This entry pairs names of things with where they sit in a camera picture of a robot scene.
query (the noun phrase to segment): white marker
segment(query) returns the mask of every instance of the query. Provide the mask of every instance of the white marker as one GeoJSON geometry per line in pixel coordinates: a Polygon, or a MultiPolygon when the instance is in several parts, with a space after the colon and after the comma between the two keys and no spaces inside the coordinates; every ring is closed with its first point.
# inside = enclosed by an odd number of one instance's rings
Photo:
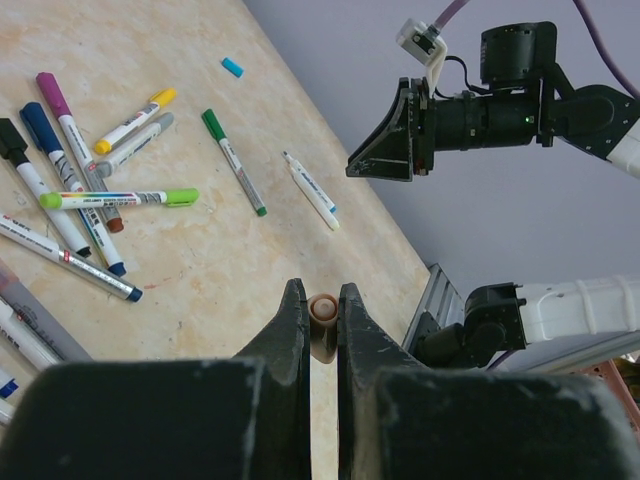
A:
{"type": "Polygon", "coordinates": [[[156,120],[152,121],[125,141],[121,146],[104,157],[101,162],[96,163],[96,170],[102,178],[110,177],[118,167],[127,163],[133,156],[144,148],[151,140],[164,132],[173,123],[173,114],[164,113],[156,120]]]}
{"type": "MultiPolygon", "coordinates": [[[[91,152],[89,148],[87,148],[84,138],[82,138],[76,121],[73,119],[73,115],[71,115],[71,110],[64,99],[64,95],[62,95],[56,78],[52,73],[41,72],[36,75],[36,83],[49,104],[49,108],[51,108],[51,111],[58,119],[58,123],[60,123],[65,137],[67,137],[69,146],[71,146],[78,165],[80,165],[80,170],[82,170],[87,185],[89,185],[89,190],[94,192],[108,192],[107,186],[95,170],[96,165],[91,157],[91,152]]],[[[116,208],[107,207],[102,210],[102,215],[104,215],[106,220],[107,228],[109,228],[109,231],[112,233],[120,232],[124,229],[122,217],[120,217],[120,213],[116,208]]]]}
{"type": "Polygon", "coordinates": [[[0,213],[0,234],[119,298],[137,302],[142,297],[142,291],[130,283],[68,250],[61,249],[53,240],[34,232],[26,225],[2,213],[0,213]]]}
{"type": "Polygon", "coordinates": [[[60,362],[56,354],[42,343],[2,298],[0,298],[0,333],[39,371],[60,362]]]}
{"type": "MultiPolygon", "coordinates": [[[[25,155],[26,149],[27,144],[18,130],[16,130],[13,122],[8,118],[0,118],[0,155],[15,167],[24,183],[27,184],[27,187],[37,199],[42,194],[51,193],[51,190],[42,181],[42,178],[40,178],[40,175],[38,175],[38,172],[25,155]]],[[[81,257],[91,255],[89,244],[82,237],[82,234],[68,215],[59,215],[57,213],[51,215],[50,212],[46,212],[46,214],[71,250],[81,257]]]]}
{"type": "Polygon", "coordinates": [[[9,398],[18,389],[18,384],[13,375],[0,368],[0,398],[9,398]]]}
{"type": "Polygon", "coordinates": [[[311,188],[316,193],[316,195],[320,197],[320,200],[322,200],[322,203],[326,205],[329,211],[331,213],[335,213],[336,204],[331,201],[331,199],[329,198],[329,195],[324,193],[324,190],[320,188],[320,185],[318,185],[316,181],[313,178],[311,178],[311,175],[302,166],[302,164],[299,161],[297,161],[295,158],[293,158],[291,155],[289,155],[287,152],[282,152],[282,155],[284,156],[285,160],[289,165],[291,165],[293,168],[295,168],[297,171],[300,172],[300,175],[302,175],[302,178],[304,178],[307,181],[307,183],[311,186],[311,188]]]}
{"type": "Polygon", "coordinates": [[[337,230],[338,228],[340,228],[340,224],[338,223],[336,217],[333,216],[327,206],[322,202],[322,200],[320,200],[320,197],[316,194],[315,190],[311,188],[311,185],[309,185],[309,182],[304,179],[302,174],[291,165],[289,165],[289,171],[291,172],[293,181],[298,184],[300,190],[302,190],[305,196],[309,199],[311,205],[314,206],[322,219],[327,222],[329,228],[331,228],[331,230],[337,230]]]}
{"type": "Polygon", "coordinates": [[[13,412],[15,408],[13,405],[0,399],[0,425],[5,427],[9,425],[9,422],[13,418],[13,412]]]}
{"type": "Polygon", "coordinates": [[[151,116],[167,105],[176,96],[175,88],[167,88],[156,93],[149,99],[149,105],[144,107],[139,112],[134,113],[130,118],[127,118],[121,125],[118,125],[114,130],[107,133],[95,144],[93,149],[96,153],[104,155],[109,153],[114,145],[122,140],[124,137],[133,132],[136,128],[146,122],[151,116]]]}
{"type": "MultiPolygon", "coordinates": [[[[65,188],[72,192],[84,192],[84,187],[78,180],[76,172],[65,155],[62,145],[42,109],[42,105],[36,102],[27,103],[20,110],[20,117],[29,131],[33,143],[38,149],[43,150],[51,160],[53,168],[65,188]]],[[[93,208],[86,208],[78,213],[82,224],[98,247],[98,254],[107,265],[108,270],[119,277],[127,273],[122,257],[116,250],[98,213],[93,208]]]]}

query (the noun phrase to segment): blue marker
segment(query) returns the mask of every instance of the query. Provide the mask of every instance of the blue marker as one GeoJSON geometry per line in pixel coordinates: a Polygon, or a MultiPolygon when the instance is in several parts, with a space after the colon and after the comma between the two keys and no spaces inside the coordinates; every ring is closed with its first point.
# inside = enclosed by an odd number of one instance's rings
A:
{"type": "Polygon", "coordinates": [[[226,68],[227,70],[229,70],[231,73],[233,73],[238,78],[240,78],[242,76],[242,74],[244,73],[244,69],[240,65],[235,63],[233,60],[231,60],[229,57],[226,57],[222,61],[222,66],[224,68],[226,68]]]}
{"type": "MultiPolygon", "coordinates": [[[[58,137],[56,137],[49,120],[47,120],[42,105],[36,102],[27,103],[20,110],[20,117],[38,150],[43,150],[51,160],[53,168],[55,168],[65,188],[70,192],[83,192],[82,183],[78,180],[71,162],[67,159],[58,137]]],[[[79,212],[82,224],[98,247],[100,257],[107,264],[107,270],[119,277],[123,276],[127,273],[124,268],[124,262],[98,213],[93,208],[85,208],[79,210],[79,212]]]]}
{"type": "Polygon", "coordinates": [[[16,379],[0,368],[0,398],[9,398],[17,389],[16,379]]]}

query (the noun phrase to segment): marble table surface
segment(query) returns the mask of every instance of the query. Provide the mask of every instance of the marble table surface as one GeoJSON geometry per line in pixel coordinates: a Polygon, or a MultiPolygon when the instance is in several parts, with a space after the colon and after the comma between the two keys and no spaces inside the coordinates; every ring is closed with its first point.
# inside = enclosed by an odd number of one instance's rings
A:
{"type": "MultiPolygon", "coordinates": [[[[138,304],[0,238],[0,256],[96,360],[232,356],[272,318],[295,277],[309,296],[337,296],[355,282],[371,316],[402,340],[429,272],[367,182],[345,177],[347,153],[240,0],[5,0],[2,7],[0,117],[25,138],[18,110],[43,102],[41,71],[56,75],[90,145],[156,91],[178,92],[165,109],[174,124],[107,181],[113,191],[201,192],[189,208],[121,210],[125,230],[112,238],[126,278],[144,292],[138,304]],[[245,68],[240,79],[220,65],[224,57],[245,68]],[[256,216],[204,127],[207,108],[262,195],[266,217],[256,216]],[[338,205],[338,231],[292,181],[282,150],[338,205]]],[[[31,143],[27,153],[60,189],[31,143]]],[[[2,160],[0,211],[59,240],[2,160]]],[[[21,384],[10,399],[17,405],[36,372],[4,340],[1,347],[0,365],[21,384]]],[[[312,360],[314,478],[336,478],[335,369],[312,360]]]]}

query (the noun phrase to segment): marker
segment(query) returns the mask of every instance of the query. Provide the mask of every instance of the marker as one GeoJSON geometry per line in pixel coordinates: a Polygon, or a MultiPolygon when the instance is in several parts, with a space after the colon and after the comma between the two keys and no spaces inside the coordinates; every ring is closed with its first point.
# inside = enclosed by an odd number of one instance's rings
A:
{"type": "Polygon", "coordinates": [[[18,389],[18,384],[13,375],[0,368],[0,398],[9,398],[18,389]]]}
{"type": "Polygon", "coordinates": [[[60,248],[53,240],[34,232],[26,225],[2,213],[0,213],[0,234],[42,255],[47,260],[57,263],[70,272],[89,280],[119,298],[137,302],[142,297],[142,291],[130,283],[114,276],[108,270],[84,260],[69,250],[60,248]]]}
{"type": "Polygon", "coordinates": [[[20,321],[18,314],[0,298],[0,333],[37,370],[42,371],[60,363],[60,359],[47,347],[31,329],[20,321]]]}
{"type": "Polygon", "coordinates": [[[91,357],[46,308],[31,294],[15,273],[0,259],[0,296],[18,317],[62,360],[86,362],[91,357]]]}
{"type": "Polygon", "coordinates": [[[327,222],[327,225],[329,225],[329,228],[331,228],[331,230],[337,230],[338,228],[340,228],[340,224],[338,223],[338,220],[336,220],[336,217],[334,217],[333,214],[327,208],[327,206],[324,203],[322,203],[322,200],[320,200],[320,197],[318,197],[315,190],[311,188],[311,185],[309,185],[309,182],[307,182],[304,179],[302,174],[298,170],[293,168],[291,165],[289,165],[289,171],[291,172],[293,181],[298,184],[298,187],[300,187],[300,190],[302,190],[302,193],[304,193],[305,196],[309,199],[309,201],[311,202],[311,205],[314,206],[314,208],[320,214],[322,219],[325,222],[327,222]]]}
{"type": "Polygon", "coordinates": [[[0,399],[0,425],[8,426],[14,411],[15,408],[9,402],[0,399]]]}
{"type": "MultiPolygon", "coordinates": [[[[71,162],[64,153],[62,145],[58,140],[47,116],[42,109],[42,105],[36,102],[27,103],[22,110],[20,110],[20,117],[27,128],[27,131],[31,135],[33,143],[38,150],[44,151],[51,163],[55,168],[62,184],[67,190],[72,192],[84,192],[84,187],[76,172],[71,166],[71,162]]],[[[93,208],[85,208],[79,210],[80,219],[84,225],[93,243],[98,247],[98,254],[102,258],[102,261],[107,265],[107,269],[122,277],[127,273],[124,268],[124,262],[122,257],[116,250],[111,237],[107,233],[102,220],[98,212],[93,208]]]]}
{"type": "Polygon", "coordinates": [[[131,207],[166,203],[167,207],[188,207],[200,196],[195,188],[157,192],[52,192],[40,196],[40,205],[46,209],[69,210],[73,208],[105,208],[109,206],[131,207]]]}
{"type": "Polygon", "coordinates": [[[171,100],[176,97],[176,94],[177,92],[175,88],[167,88],[166,90],[159,91],[149,99],[149,105],[144,107],[139,112],[134,113],[121,125],[118,125],[114,130],[107,133],[104,137],[98,140],[93,149],[100,155],[109,153],[116,143],[129,135],[144,122],[146,122],[154,113],[156,113],[162,107],[171,102],[171,100]]]}
{"type": "Polygon", "coordinates": [[[335,213],[336,204],[331,201],[331,199],[329,198],[329,195],[324,193],[324,190],[322,190],[322,188],[320,188],[320,185],[318,185],[315,182],[315,180],[313,178],[311,178],[311,175],[302,166],[302,164],[299,161],[297,161],[295,158],[293,158],[291,155],[289,155],[287,152],[282,152],[282,155],[284,156],[285,160],[287,161],[287,163],[289,165],[291,165],[293,168],[295,168],[296,170],[298,170],[300,172],[300,175],[302,175],[302,178],[304,178],[307,181],[307,183],[311,186],[313,191],[316,192],[316,195],[318,195],[318,197],[320,197],[320,200],[322,200],[322,203],[324,203],[326,205],[326,207],[329,209],[329,211],[331,213],[335,213]]]}
{"type": "MultiPolygon", "coordinates": [[[[27,184],[31,193],[36,198],[40,198],[40,195],[50,193],[51,190],[45,185],[25,155],[26,149],[27,144],[18,130],[16,130],[13,122],[8,118],[0,118],[0,155],[5,160],[9,160],[24,180],[24,183],[27,184]]],[[[89,245],[68,215],[59,215],[55,212],[45,213],[71,250],[81,257],[91,255],[89,245]]]]}
{"type": "Polygon", "coordinates": [[[102,178],[110,177],[144,148],[151,140],[164,132],[173,123],[172,113],[163,113],[156,120],[134,134],[129,140],[116,148],[104,160],[96,163],[96,170],[102,178]]]}
{"type": "MultiPolygon", "coordinates": [[[[82,138],[82,134],[71,115],[71,110],[62,95],[62,91],[60,91],[56,77],[52,73],[41,72],[36,76],[36,82],[47,104],[49,104],[49,108],[58,119],[69,145],[71,145],[71,150],[78,161],[78,165],[80,165],[80,170],[82,170],[84,178],[89,185],[89,190],[108,192],[107,186],[98,175],[98,172],[96,172],[96,164],[91,158],[91,152],[89,152],[87,144],[84,143],[84,138],[82,138]]],[[[107,207],[102,211],[102,214],[111,233],[124,230],[124,224],[117,209],[107,207]]]]}
{"type": "Polygon", "coordinates": [[[264,205],[260,195],[258,195],[258,192],[251,183],[251,180],[249,180],[249,177],[244,171],[244,168],[236,156],[236,153],[233,151],[233,148],[231,148],[231,144],[229,143],[229,140],[227,140],[227,136],[225,135],[224,130],[222,130],[222,126],[220,126],[220,122],[218,122],[213,110],[208,109],[204,112],[202,114],[202,121],[209,129],[211,136],[215,138],[218,145],[220,145],[220,148],[224,152],[224,156],[227,157],[229,165],[231,165],[231,169],[236,174],[236,177],[247,194],[247,197],[249,197],[254,210],[259,217],[264,217],[267,214],[267,207],[264,205]]]}

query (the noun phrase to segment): lime green marker cap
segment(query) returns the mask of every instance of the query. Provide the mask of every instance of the lime green marker cap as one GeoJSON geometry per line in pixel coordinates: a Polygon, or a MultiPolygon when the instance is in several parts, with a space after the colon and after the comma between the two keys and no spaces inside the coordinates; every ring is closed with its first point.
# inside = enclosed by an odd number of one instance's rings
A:
{"type": "Polygon", "coordinates": [[[193,205],[200,196],[197,188],[182,188],[167,190],[167,207],[188,207],[193,205]]]}
{"type": "Polygon", "coordinates": [[[40,195],[40,205],[42,208],[60,208],[62,206],[62,196],[59,193],[43,193],[40,195]]]}
{"type": "Polygon", "coordinates": [[[219,142],[223,138],[227,138],[224,130],[222,130],[222,127],[220,126],[220,122],[218,122],[218,119],[216,118],[215,113],[213,113],[213,110],[210,108],[206,110],[202,114],[202,121],[209,129],[211,136],[216,139],[216,142],[219,142]]]}

